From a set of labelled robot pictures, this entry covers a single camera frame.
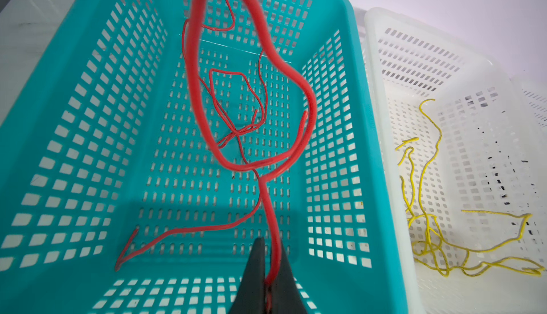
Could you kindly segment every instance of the white wall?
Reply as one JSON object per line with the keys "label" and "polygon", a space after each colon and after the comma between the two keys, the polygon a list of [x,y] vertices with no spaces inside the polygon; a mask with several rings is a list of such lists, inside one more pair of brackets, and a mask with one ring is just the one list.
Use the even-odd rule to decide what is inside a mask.
{"label": "white wall", "polygon": [[547,81],[547,0],[350,0],[444,30],[494,57],[510,77]]}

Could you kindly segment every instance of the cable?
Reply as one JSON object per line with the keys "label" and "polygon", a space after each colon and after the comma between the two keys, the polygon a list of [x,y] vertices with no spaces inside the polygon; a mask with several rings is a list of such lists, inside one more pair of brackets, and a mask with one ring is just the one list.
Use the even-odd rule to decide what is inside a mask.
{"label": "cable", "polygon": [[[127,249],[131,242],[133,241],[134,237],[138,233],[138,229],[135,229],[133,231],[133,234],[131,235],[129,241],[127,242],[126,246],[124,247],[122,253],[120,254],[118,261],[116,263],[115,269],[118,270],[120,266],[128,261],[129,259],[138,256],[139,254],[144,253],[148,249],[150,249],[152,246],[157,244],[162,239],[179,233],[193,233],[193,232],[200,232],[200,231],[213,231],[213,230],[224,230],[224,229],[230,229],[233,227],[236,227],[237,225],[241,224],[242,222],[249,219],[254,213],[256,213],[256,210],[258,210],[260,204],[262,203],[264,205],[264,211],[266,213],[266,220],[268,222],[268,226],[270,228],[271,232],[271,239],[272,239],[272,256],[271,256],[271,267],[270,272],[268,276],[265,279],[265,283],[267,286],[269,286],[271,283],[273,283],[274,279],[277,276],[277,273],[279,271],[279,268],[281,266],[281,239],[279,237],[279,227],[277,224],[277,218],[275,216],[274,209],[272,207],[271,199],[268,194],[268,189],[266,186],[267,182],[270,182],[274,178],[280,176],[283,174],[287,169],[289,169],[292,164],[298,160],[300,155],[305,149],[305,146],[309,142],[311,138],[312,131],[315,127],[315,123],[317,120],[317,101],[315,98],[315,94],[313,93],[313,90],[311,89],[310,85],[307,83],[307,81],[302,77],[296,70],[294,70],[291,66],[286,64],[283,59],[277,54],[277,51],[271,42],[270,33],[268,31],[268,27],[266,24],[266,21],[263,16],[263,10],[258,3],[258,0],[242,0],[245,4],[247,4],[247,8],[251,14],[251,17],[255,21],[255,27],[256,31],[258,33],[259,39],[261,44],[263,45],[263,51],[261,51],[259,56],[259,77],[262,85],[264,86],[265,90],[265,99],[266,99],[266,105],[264,106],[262,102],[260,101],[259,97],[256,95],[254,90],[250,87],[250,84],[246,78],[246,76],[239,72],[229,72],[229,71],[223,71],[223,70],[216,70],[211,69],[209,70],[209,83],[210,87],[205,83],[205,81],[199,76],[199,66],[197,64],[197,56],[198,56],[198,49],[199,49],[199,41],[201,36],[201,28],[204,27],[209,30],[215,30],[215,31],[229,31],[234,28],[235,26],[235,16],[234,13],[230,7],[229,1],[226,0],[226,4],[228,5],[228,8],[230,10],[231,16],[232,16],[232,25],[229,28],[212,28],[206,25],[203,25],[203,19],[204,19],[204,12],[205,12],[205,4],[206,0],[193,0],[192,6],[191,6],[191,14],[195,16],[191,16],[188,20],[186,20],[183,24],[183,34],[181,38],[181,48],[182,48],[182,54],[184,61],[186,63],[186,68],[188,72],[188,88],[190,92],[190,102],[192,105],[192,108],[194,110],[194,115],[196,122],[198,126],[200,126],[201,133],[203,135],[203,138],[217,159],[217,161],[225,168],[236,171],[236,172],[244,172],[244,171],[250,171],[252,170],[257,179],[259,184],[259,200],[253,209],[251,213],[248,215],[245,215],[243,218],[241,218],[239,221],[231,223],[231,224],[225,224],[225,225],[215,225],[215,226],[207,226],[207,227],[199,227],[199,228],[182,228],[182,229],[172,229],[169,230],[156,239],[154,239],[152,242],[145,245],[143,248],[134,251],[133,253],[129,254],[128,256],[124,257],[124,254],[127,252]],[[188,44],[186,45],[188,48],[185,49],[185,34],[186,34],[186,26],[189,25],[188,28]],[[254,162],[248,162],[247,159],[244,156],[243,146],[241,143],[240,136],[242,136],[245,133],[249,133],[251,131],[257,130],[258,127],[260,127],[263,123],[265,123],[266,120],[266,113],[268,109],[268,90],[267,85],[262,79],[262,73],[260,71],[260,61],[262,59],[263,53],[266,52],[268,54],[268,57],[270,58],[270,61],[272,64],[280,70],[283,74],[285,74],[288,79],[292,80],[297,84],[300,89],[304,92],[308,103],[309,103],[309,112],[304,111],[303,116],[300,120],[300,125],[298,128],[297,137],[295,139],[294,144],[292,147],[279,155],[274,156],[273,158],[268,158],[262,161],[254,161]],[[222,105],[218,102],[218,100],[215,97],[215,90],[214,90],[214,83],[213,83],[213,73],[224,73],[224,74],[232,74],[232,75],[241,75],[245,82],[247,83],[247,86],[249,90],[253,93],[255,98],[258,100],[260,104],[261,109],[261,120],[258,123],[255,123],[256,116],[258,113],[258,110],[255,111],[253,114],[253,118],[251,120],[251,124],[243,127],[242,129],[236,129],[234,123],[230,120],[228,113],[225,111],[225,109],[222,107]],[[213,99],[213,105],[215,106],[215,109],[218,113],[218,115],[221,117],[221,119],[226,123],[226,125],[229,127],[231,133],[229,133],[226,137],[221,139],[219,142],[215,142],[213,135],[211,133],[211,130],[209,128],[209,125],[207,123],[207,117],[205,115],[205,112],[203,110],[203,103],[201,99],[201,90],[200,90],[200,82],[205,87],[205,89],[208,91],[208,93],[211,95]],[[240,147],[240,152],[243,158],[244,165],[234,164],[232,162],[229,162],[226,160],[226,158],[222,155],[222,152],[220,151],[220,148],[225,146],[229,140],[236,137],[238,140],[238,144]],[[281,161],[284,161],[284,163],[275,168],[272,172],[260,176],[258,175],[256,169],[260,167],[266,167],[270,166],[272,164],[277,164]]]}
{"label": "cable", "polygon": [[[450,274],[450,271],[451,270],[454,270],[454,269],[461,269],[462,273],[464,273],[466,276],[469,276],[469,277],[476,277],[476,276],[480,276],[482,275],[486,270],[488,270],[489,268],[493,267],[493,266],[496,266],[496,267],[499,267],[499,268],[503,268],[503,269],[508,269],[508,270],[512,270],[512,271],[515,271],[515,272],[519,272],[521,274],[525,274],[525,275],[530,275],[530,276],[541,276],[541,271],[545,270],[545,268],[543,266],[541,266],[540,264],[530,260],[530,259],[527,259],[527,258],[521,258],[521,257],[513,257],[513,256],[510,256],[510,257],[505,257],[505,258],[502,258],[500,260],[496,260],[495,262],[480,262],[478,263],[477,265],[475,266],[472,266],[472,267],[468,267],[466,266],[468,260],[469,260],[469,256],[470,256],[470,253],[473,252],[473,253],[487,253],[487,252],[491,252],[491,251],[494,251],[496,249],[499,249],[503,246],[505,246],[506,244],[509,244],[511,242],[514,242],[514,241],[518,241],[518,240],[521,240],[523,235],[524,235],[524,230],[526,229],[526,222],[528,221],[528,219],[532,216],[530,213],[526,213],[524,215],[512,215],[510,213],[503,213],[503,212],[494,212],[494,211],[483,211],[483,210],[466,210],[466,209],[462,209],[462,212],[468,212],[468,213],[488,213],[488,214],[494,214],[494,215],[507,215],[507,216],[510,216],[510,217],[513,217],[513,218],[517,218],[517,219],[521,219],[522,218],[522,222],[521,222],[521,225],[520,225],[520,229],[519,229],[519,234],[517,237],[514,237],[514,238],[509,238],[509,239],[506,239],[505,241],[501,242],[501,243],[498,243],[496,245],[494,245],[493,247],[491,248],[487,248],[487,249],[470,249],[470,248],[466,248],[466,247],[462,247],[462,246],[459,246],[459,245],[456,245],[456,244],[452,244],[450,242],[448,242],[445,237],[443,236],[442,234],[442,230],[440,228],[440,225],[439,223],[437,222],[437,216],[436,215],[433,215],[433,214],[430,214],[430,213],[427,213],[425,208],[423,207],[422,205],[422,202],[421,202],[421,195],[422,195],[422,183],[423,183],[423,180],[424,180],[424,175],[426,174],[426,171],[427,171],[427,167],[429,166],[430,163],[433,162],[433,160],[436,158],[437,154],[439,153],[439,143],[442,139],[442,131],[440,129],[439,126],[437,126],[435,124],[435,122],[422,110],[422,105],[428,101],[434,101],[434,99],[426,99],[424,100],[423,102],[420,103],[420,106],[419,106],[419,110],[420,112],[437,128],[437,130],[439,130],[439,139],[437,140],[437,143],[435,144],[435,153],[433,154],[433,157],[431,157],[430,160],[428,160],[425,164],[424,164],[424,167],[423,167],[423,170],[420,174],[420,183],[418,185],[418,204],[420,205],[420,210],[422,211],[422,214],[421,215],[415,215],[414,214],[414,211],[412,211],[411,207],[414,203],[414,194],[415,194],[415,188],[414,188],[414,178],[413,178],[413,174],[414,174],[414,161],[412,160],[412,157],[411,157],[411,154],[414,152],[414,147],[410,146],[408,148],[406,148],[405,152],[403,153],[403,157],[401,158],[400,162],[399,162],[399,166],[403,163],[405,157],[408,157],[408,160],[410,162],[410,165],[411,165],[411,171],[410,171],[410,184],[412,186],[412,200],[411,202],[409,203],[408,202],[408,199],[405,195],[405,183],[404,183],[404,178],[403,176],[400,176],[400,179],[401,179],[401,188],[402,188],[402,191],[403,191],[403,200],[405,201],[405,204],[407,206],[407,212],[410,212],[410,215],[411,215],[411,218],[408,219],[408,228],[410,228],[412,226],[412,224],[414,223],[415,220],[419,219],[419,218],[424,218],[425,221],[426,221],[426,239],[425,240],[422,240],[422,241],[415,241],[415,242],[412,242],[412,249],[413,249],[413,253],[414,255],[416,256],[425,256],[427,254],[432,254],[433,256],[433,263],[435,264],[435,266],[431,266],[429,265],[428,263],[424,262],[424,261],[421,261],[420,259],[414,257],[414,260],[416,262],[419,262],[423,265],[425,265],[426,267],[428,267],[429,269],[432,269],[432,270],[437,270],[442,276],[444,277],[448,277],[449,274]],[[402,146],[404,146],[405,144],[407,143],[410,143],[410,142],[414,142],[416,140],[418,140],[419,138],[418,137],[414,137],[414,138],[410,138],[408,140],[404,140],[402,142],[401,145],[397,146],[395,150],[398,150],[399,148],[401,148]],[[433,219],[433,222],[436,226],[436,229],[435,228],[432,228],[430,225],[429,225],[429,218],[432,218]],[[438,244],[435,244],[432,242],[432,239],[431,239],[431,233],[434,233],[434,235],[436,235],[438,238],[439,238],[439,243]],[[462,250],[465,250],[466,251],[466,257],[464,258],[463,262],[461,265],[455,265],[455,266],[448,266],[448,258],[447,258],[447,255],[445,254],[445,252],[443,251],[442,249],[442,244],[445,243],[449,246],[452,246],[454,248],[457,248],[457,249],[462,249]],[[417,244],[423,244],[424,245],[424,248],[421,252],[417,252],[415,250],[415,245]],[[436,259],[436,254],[435,252],[436,251],[439,251],[442,255],[442,258],[445,262],[445,265],[446,267],[445,268],[441,268],[439,265],[438,265],[438,262],[437,262],[437,259]],[[506,265],[503,265],[502,263],[508,261],[508,260],[520,260],[520,261],[523,261],[523,262],[529,262],[533,265],[536,266],[536,268],[521,268],[520,270],[519,269],[516,269],[516,268],[512,268],[512,267],[509,267],[509,266],[506,266]],[[475,274],[469,274],[467,271],[475,271],[475,270],[478,270],[480,269],[478,272],[476,272]]]}

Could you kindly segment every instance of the marble surface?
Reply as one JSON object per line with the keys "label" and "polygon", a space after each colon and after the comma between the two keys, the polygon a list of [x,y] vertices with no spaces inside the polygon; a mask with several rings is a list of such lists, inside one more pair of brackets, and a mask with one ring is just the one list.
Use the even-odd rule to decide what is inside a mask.
{"label": "marble surface", "polygon": [[0,13],[0,125],[74,0],[10,0]]}

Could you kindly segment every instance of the thin red wire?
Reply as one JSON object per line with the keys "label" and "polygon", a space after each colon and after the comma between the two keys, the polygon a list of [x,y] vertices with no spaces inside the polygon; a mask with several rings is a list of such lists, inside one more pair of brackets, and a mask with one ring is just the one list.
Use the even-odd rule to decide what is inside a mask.
{"label": "thin red wire", "polygon": [[[305,149],[305,146],[310,140],[313,128],[315,126],[316,120],[317,120],[317,102],[315,99],[315,94],[313,93],[313,90],[311,89],[310,85],[306,82],[306,80],[291,66],[286,64],[283,59],[277,54],[277,51],[271,42],[270,34],[268,31],[268,27],[266,25],[266,21],[264,19],[262,8],[260,7],[260,4],[258,3],[258,0],[243,0],[244,3],[247,4],[249,12],[251,13],[252,18],[255,20],[255,25],[257,29],[258,36],[260,38],[260,42],[263,44],[264,51],[268,53],[268,56],[270,57],[270,61],[273,65],[277,67],[278,70],[283,72],[289,79],[293,80],[304,92],[308,103],[309,103],[309,109],[310,112],[308,114],[308,111],[304,111],[302,119],[300,121],[299,129],[297,138],[292,146],[292,148],[285,153],[279,154],[277,156],[274,156],[273,158],[265,159],[262,161],[255,161],[252,163],[249,163],[247,159],[245,158],[243,146],[241,143],[240,136],[256,130],[259,126],[261,126],[266,119],[266,110],[268,106],[268,91],[266,88],[266,84],[264,83],[262,79],[262,74],[260,72],[260,60],[262,59],[263,52],[260,53],[259,56],[259,77],[260,81],[264,86],[265,92],[266,92],[266,106],[264,107],[261,103],[260,99],[257,97],[257,95],[254,93],[252,88],[249,85],[248,80],[242,73],[235,73],[235,72],[227,72],[227,71],[221,71],[221,70],[214,70],[209,71],[209,82],[211,83],[211,88],[207,87],[207,84],[203,81],[203,79],[199,76],[198,69],[199,66],[197,65],[197,57],[198,57],[198,49],[199,49],[199,41],[201,36],[201,27],[205,27],[209,30],[215,30],[215,31],[228,31],[229,28],[224,29],[218,29],[218,28],[211,28],[209,26],[203,25],[203,19],[204,19],[204,12],[205,12],[205,4],[206,0],[194,0],[191,6],[191,13],[195,14],[195,17],[191,17],[189,21],[185,21],[183,25],[183,35],[182,35],[182,50],[183,55],[185,55],[185,49],[184,49],[184,38],[185,38],[185,30],[186,30],[186,24],[189,23],[189,48],[188,48],[188,55],[189,59],[187,60],[186,57],[184,57],[184,60],[187,64],[187,71],[188,71],[188,84],[189,84],[189,92],[190,92],[190,102],[193,106],[195,118],[200,126],[201,132],[203,134],[204,140],[206,141],[207,145],[211,149],[211,152],[214,154],[216,159],[219,161],[219,163],[230,170],[233,171],[250,171],[253,170],[255,175],[257,176],[258,183],[259,183],[259,189],[260,189],[260,196],[259,200],[253,208],[253,211],[249,213],[248,215],[245,215],[243,218],[241,218],[239,221],[236,221],[231,224],[225,224],[225,225],[215,225],[215,226],[208,226],[208,227],[199,227],[199,228],[182,228],[182,229],[173,229],[169,230],[156,239],[154,239],[152,242],[145,245],[143,248],[129,254],[126,257],[123,257],[123,255],[127,252],[127,249],[131,242],[133,241],[134,237],[136,236],[138,229],[135,229],[130,240],[127,242],[126,246],[124,247],[121,255],[118,258],[118,261],[116,263],[116,270],[118,270],[121,266],[121,264],[125,263],[127,260],[133,258],[134,256],[138,256],[139,254],[144,253],[148,249],[150,249],[152,246],[157,244],[159,241],[164,239],[165,237],[168,237],[170,235],[178,234],[178,233],[193,233],[193,232],[199,232],[199,231],[213,231],[213,230],[224,230],[224,229],[230,229],[233,227],[236,227],[237,225],[241,224],[242,222],[248,220],[254,213],[256,213],[256,210],[258,210],[258,207],[260,206],[261,202],[264,204],[264,210],[266,212],[266,219],[268,222],[268,226],[270,228],[271,232],[271,238],[272,238],[272,257],[271,257],[271,267],[270,272],[268,276],[266,277],[265,283],[267,286],[269,286],[273,281],[275,280],[277,273],[279,271],[279,268],[281,266],[281,239],[279,237],[279,227],[277,224],[277,218],[275,216],[275,211],[272,207],[271,199],[268,194],[268,189],[266,187],[266,183],[271,181],[272,179],[280,176],[283,174],[287,169],[289,169],[293,163],[296,162],[296,160],[300,157],[302,152]],[[226,0],[226,3],[230,9],[230,13],[232,15],[232,25],[230,28],[233,28],[235,25],[235,17],[234,13],[232,12],[232,9],[229,5],[228,0]],[[236,130],[235,126],[233,125],[233,122],[229,119],[227,112],[222,108],[220,103],[218,103],[218,100],[215,97],[214,92],[214,86],[213,86],[213,80],[212,80],[212,73],[226,73],[226,74],[238,74],[242,75],[244,80],[246,81],[248,88],[251,92],[253,92],[254,96],[257,98],[257,100],[260,103],[261,112],[262,112],[262,119],[259,123],[254,123],[256,119],[256,113],[255,111],[253,115],[253,119],[250,125]],[[222,120],[226,123],[226,125],[229,127],[229,129],[232,131],[232,133],[228,134],[225,138],[220,140],[218,143],[215,142],[215,139],[213,138],[213,135],[211,133],[211,130],[209,128],[209,125],[207,123],[207,117],[203,110],[203,103],[201,99],[201,90],[199,83],[202,83],[204,87],[207,89],[211,97],[213,98],[213,104],[215,106],[215,109],[217,110],[219,116],[222,118]],[[308,119],[308,124],[306,126],[306,129],[303,133],[305,122]],[[220,148],[225,146],[227,142],[232,139],[233,137],[237,137],[238,144],[240,146],[240,152],[242,154],[243,161],[245,165],[238,165],[233,164],[226,160],[226,158],[222,155],[222,152],[220,151]],[[281,166],[274,169],[269,174],[266,174],[264,176],[259,176],[256,168],[259,167],[266,167],[272,164],[276,164],[278,162],[281,162],[282,160],[287,159]]]}

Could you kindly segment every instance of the yellow cable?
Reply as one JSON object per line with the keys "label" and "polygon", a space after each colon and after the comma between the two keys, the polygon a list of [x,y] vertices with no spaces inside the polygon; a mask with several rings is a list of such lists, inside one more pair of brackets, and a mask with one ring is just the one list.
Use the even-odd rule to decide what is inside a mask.
{"label": "yellow cable", "polygon": [[[477,250],[477,249],[470,249],[470,248],[465,248],[465,247],[462,247],[462,246],[459,246],[459,245],[456,245],[456,244],[452,244],[450,242],[448,242],[443,234],[442,234],[442,230],[440,228],[440,225],[439,223],[437,222],[437,216],[436,215],[433,215],[433,214],[430,214],[430,213],[427,213],[425,208],[423,207],[422,205],[422,202],[421,202],[421,195],[422,195],[422,184],[423,184],[423,180],[424,180],[424,176],[426,174],[426,171],[427,171],[427,167],[429,166],[429,164],[431,164],[433,162],[433,160],[437,157],[438,153],[439,153],[439,143],[442,139],[442,131],[440,129],[439,126],[437,126],[435,124],[435,122],[422,110],[422,105],[428,101],[434,101],[434,99],[426,99],[424,100],[423,102],[420,103],[419,105],[419,110],[420,112],[437,128],[437,130],[439,130],[439,139],[437,140],[437,143],[435,144],[435,153],[433,154],[433,156],[431,157],[431,159],[429,161],[427,161],[425,164],[424,164],[424,167],[423,167],[423,170],[422,170],[422,173],[420,174],[420,183],[418,185],[418,204],[420,205],[420,210],[422,211],[422,214],[421,215],[414,215],[414,212],[412,211],[412,205],[414,204],[414,200],[415,200],[415,188],[414,188],[414,179],[413,179],[413,174],[414,174],[414,161],[412,160],[412,157],[411,157],[411,154],[414,152],[414,148],[412,146],[406,148],[404,154],[403,154],[403,157],[401,158],[400,162],[399,162],[399,166],[403,163],[404,159],[406,157],[408,157],[409,159],[409,162],[410,162],[410,165],[411,165],[411,171],[410,171],[410,184],[412,186],[412,198],[411,198],[411,201],[409,202],[406,195],[405,195],[405,183],[404,183],[404,178],[403,176],[400,176],[400,179],[401,179],[401,188],[402,188],[402,191],[403,191],[403,199],[405,201],[405,204],[407,206],[407,211],[410,212],[411,214],[411,218],[408,219],[408,228],[410,228],[412,226],[412,224],[414,223],[415,220],[417,219],[420,219],[420,218],[424,218],[425,221],[426,221],[426,239],[423,240],[423,241],[416,241],[416,242],[412,242],[412,250],[413,250],[413,253],[416,255],[416,256],[425,256],[427,254],[432,254],[433,256],[433,263],[435,264],[435,266],[431,266],[417,258],[414,258],[415,261],[425,265],[426,267],[428,267],[429,269],[432,269],[432,270],[437,270],[437,272],[439,272],[442,276],[444,277],[448,277],[449,274],[450,274],[450,271],[451,270],[454,270],[454,269],[460,269],[462,271],[462,273],[464,273],[466,276],[469,276],[469,277],[476,277],[476,276],[480,276],[482,275],[486,270],[488,270],[489,268],[493,267],[493,266],[497,266],[499,268],[503,268],[503,269],[508,269],[508,270],[512,270],[512,271],[515,271],[515,272],[518,272],[518,273],[521,273],[521,274],[524,274],[524,275],[530,275],[530,276],[541,276],[541,271],[545,270],[545,268],[543,266],[541,266],[540,264],[532,261],[532,260],[529,260],[527,258],[521,258],[521,257],[513,257],[513,256],[510,256],[510,257],[505,257],[505,258],[502,258],[500,260],[497,260],[495,262],[480,262],[478,263],[477,265],[475,266],[472,266],[472,267],[468,267],[466,266],[466,263],[468,262],[469,260],[469,256],[470,256],[470,253],[471,252],[474,252],[474,253],[487,253],[487,252],[491,252],[491,251],[494,251],[496,249],[499,249],[501,248],[502,246],[505,246],[506,244],[509,244],[511,242],[514,242],[514,241],[518,241],[520,239],[522,239],[523,235],[524,235],[524,230],[526,229],[526,222],[528,221],[528,219],[532,216],[530,213],[526,213],[524,215],[512,215],[510,213],[504,213],[504,212],[494,212],[494,211],[482,211],[482,210],[467,210],[467,209],[462,209],[462,212],[467,212],[467,213],[488,213],[488,214],[494,214],[494,215],[507,215],[507,216],[510,216],[510,217],[513,217],[513,218],[517,218],[517,219],[522,219],[522,222],[521,222],[521,225],[520,225],[520,229],[519,229],[519,234],[517,237],[515,238],[509,238],[509,239],[506,239],[505,241],[499,243],[499,244],[496,244],[494,245],[493,247],[491,248],[487,248],[487,249],[481,249],[481,250]],[[408,143],[411,143],[411,142],[414,142],[416,140],[419,140],[418,137],[413,137],[413,138],[410,138],[408,140],[404,140],[402,142],[402,144],[400,144],[399,146],[396,147],[395,150],[398,150],[399,148],[401,148],[402,146],[404,146],[405,144],[408,144]],[[432,228],[430,226],[430,217],[431,219],[433,220],[435,226],[436,226],[436,229]],[[439,239],[439,243],[438,244],[435,244],[433,243],[431,237],[432,237],[432,233],[438,237]],[[444,250],[442,249],[442,244],[445,243],[449,246],[452,246],[454,248],[457,248],[457,249],[462,249],[462,250],[465,250],[466,251],[466,257],[464,258],[463,262],[461,265],[456,265],[456,266],[448,266],[448,258],[444,252]],[[414,249],[414,246],[417,245],[417,244],[423,244],[424,245],[424,248],[421,252],[417,252],[415,249]],[[442,255],[442,259],[444,260],[445,262],[445,265],[446,267],[445,268],[441,268],[437,262],[437,258],[436,258],[436,254],[435,252],[436,251],[439,251],[439,253]],[[519,261],[523,261],[523,262],[529,262],[533,265],[536,266],[536,268],[521,268],[521,269],[516,269],[516,268],[512,268],[512,267],[509,267],[509,266],[506,266],[506,265],[503,265],[502,263],[506,262],[507,260],[519,260]],[[478,272],[474,273],[474,274],[469,274],[467,271],[476,271],[480,269]]]}

